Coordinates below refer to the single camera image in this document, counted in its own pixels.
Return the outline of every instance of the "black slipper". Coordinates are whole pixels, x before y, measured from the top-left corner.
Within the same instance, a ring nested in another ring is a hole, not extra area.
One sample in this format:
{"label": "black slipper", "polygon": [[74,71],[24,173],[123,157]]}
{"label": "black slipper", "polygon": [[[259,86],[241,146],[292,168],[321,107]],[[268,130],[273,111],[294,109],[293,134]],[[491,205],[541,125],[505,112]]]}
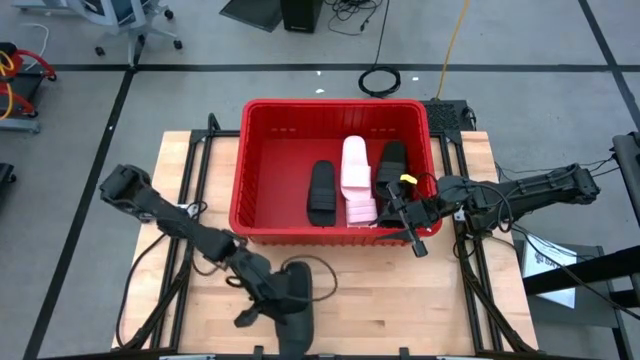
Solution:
{"label": "black slipper", "polygon": [[[376,174],[376,195],[382,200],[381,208],[387,206],[388,200],[391,200],[391,194],[387,190],[387,184],[391,181],[399,181],[400,176],[407,173],[407,148],[402,141],[391,141],[384,146],[382,158],[378,165],[378,173]],[[399,184],[401,191],[398,197],[407,198],[409,192],[406,183]],[[384,220],[378,223],[381,227],[402,227],[400,215],[392,214],[384,217]]]}
{"label": "black slipper", "polygon": [[335,170],[329,161],[320,160],[313,165],[307,217],[314,226],[336,224]]}

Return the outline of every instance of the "pink slipper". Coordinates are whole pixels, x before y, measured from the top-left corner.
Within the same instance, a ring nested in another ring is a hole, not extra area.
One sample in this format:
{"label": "pink slipper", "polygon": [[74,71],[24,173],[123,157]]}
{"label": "pink slipper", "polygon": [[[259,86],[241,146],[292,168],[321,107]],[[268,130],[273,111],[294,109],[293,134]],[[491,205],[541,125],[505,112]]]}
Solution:
{"label": "pink slipper", "polygon": [[378,217],[371,196],[371,167],[367,147],[360,136],[349,136],[342,145],[340,189],[346,202],[347,226],[369,226]]}

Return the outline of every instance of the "red plastic bin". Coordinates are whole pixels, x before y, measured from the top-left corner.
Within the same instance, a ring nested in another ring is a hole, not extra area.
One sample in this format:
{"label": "red plastic bin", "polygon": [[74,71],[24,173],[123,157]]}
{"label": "red plastic bin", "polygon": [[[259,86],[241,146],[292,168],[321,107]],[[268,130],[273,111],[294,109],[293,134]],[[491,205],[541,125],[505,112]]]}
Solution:
{"label": "red plastic bin", "polygon": [[[229,222],[234,232],[263,245],[406,245],[376,240],[391,228],[347,228],[340,192],[342,143],[359,135],[375,179],[385,144],[407,147],[410,174],[433,174],[427,114],[413,100],[253,100],[244,108]],[[311,169],[328,160],[336,169],[336,225],[315,227],[307,219]],[[418,184],[435,194],[429,178]],[[439,221],[422,236],[432,236]]]}

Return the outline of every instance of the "wooden tabletop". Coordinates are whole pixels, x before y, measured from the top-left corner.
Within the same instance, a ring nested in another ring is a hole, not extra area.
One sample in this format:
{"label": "wooden tabletop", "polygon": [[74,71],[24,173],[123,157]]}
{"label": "wooden tabletop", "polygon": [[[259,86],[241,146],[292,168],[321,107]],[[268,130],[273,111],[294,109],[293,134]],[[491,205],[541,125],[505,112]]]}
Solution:
{"label": "wooden tabletop", "polygon": [[[462,135],[470,177],[497,181],[487,134]],[[189,132],[166,132],[160,147],[153,186],[172,202],[178,198],[188,139]],[[443,176],[437,140],[432,139],[431,147],[436,176]],[[209,208],[200,218],[205,225],[229,228],[237,151],[237,138],[214,139],[204,194]],[[453,168],[457,169],[455,148],[451,146],[449,152]],[[191,196],[195,192],[199,156],[200,153],[194,163]],[[159,234],[155,225],[143,225],[134,258]],[[511,241],[509,234],[495,235]],[[421,259],[415,258],[409,247],[251,244],[249,249],[267,257],[274,268],[292,255],[313,254],[336,270],[338,292],[326,301],[314,303],[315,338],[310,354],[394,355],[399,347],[409,347],[414,355],[472,355],[460,265],[452,254],[454,240],[451,219],[445,219],[440,232],[426,238],[429,255]],[[165,240],[145,257],[133,276],[121,325],[124,341],[131,338],[158,300],[168,247],[169,241]],[[484,249],[496,305],[524,341],[537,347],[514,250],[492,240],[485,240]],[[202,269],[212,267],[200,254],[195,261]],[[309,265],[313,270],[314,296],[328,292],[332,278],[327,269],[313,261]],[[202,277],[192,272],[180,352],[246,354],[252,353],[255,345],[262,345],[265,353],[277,353],[272,320],[260,316],[249,328],[238,329],[233,325],[233,319],[250,302],[244,290],[227,286],[224,277],[220,273]],[[484,346],[490,349],[486,313],[477,304]],[[161,345],[169,343],[173,315],[172,307],[165,319]]]}

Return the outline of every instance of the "concrete floor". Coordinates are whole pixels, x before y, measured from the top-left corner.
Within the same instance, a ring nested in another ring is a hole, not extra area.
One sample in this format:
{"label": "concrete floor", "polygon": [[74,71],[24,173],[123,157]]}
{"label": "concrete floor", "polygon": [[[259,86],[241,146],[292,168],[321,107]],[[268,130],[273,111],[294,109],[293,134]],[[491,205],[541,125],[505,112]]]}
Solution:
{"label": "concrete floor", "polygon": [[[359,37],[326,28],[327,8],[313,35],[269,34],[218,15],[225,1],[167,1],[176,14],[158,26],[179,33],[184,49],[150,37],[142,64],[370,63],[375,58],[383,11]],[[589,0],[619,64],[640,64],[640,5],[634,0]],[[441,63],[462,1],[403,0],[391,3],[380,62]],[[102,30],[69,15],[21,13],[0,4],[3,40],[38,51],[41,29],[51,30],[45,58],[55,64],[124,64],[123,39],[93,53]],[[361,21],[345,24],[357,29]],[[453,64],[606,65],[577,0],[472,2]],[[18,181],[0,215],[0,349],[21,358],[51,281],[87,182],[123,72],[65,71],[45,82],[39,100],[42,133],[0,132],[0,162],[13,163]],[[244,104],[254,98],[363,98],[359,71],[146,72],[133,78],[102,168],[132,163],[153,172],[162,133],[202,128],[214,112],[223,128],[240,126]],[[438,71],[404,71],[397,98],[429,99]],[[640,74],[624,73],[640,93]],[[384,75],[368,80],[383,86]],[[467,99],[478,127],[489,132],[504,167],[529,169],[590,162],[609,156],[611,137],[636,130],[611,72],[450,72],[443,99]],[[618,173],[598,178],[603,191],[590,206],[554,206],[522,224],[550,240],[600,244],[607,252],[637,245],[638,226]],[[599,222],[587,223],[597,217]],[[124,279],[139,225],[94,196],[69,274],[40,356],[106,351],[111,345]],[[621,288],[624,282],[616,283]],[[625,321],[629,337],[640,326]],[[609,331],[536,322],[540,347],[552,354],[616,358]],[[636,357],[640,344],[634,344]]]}

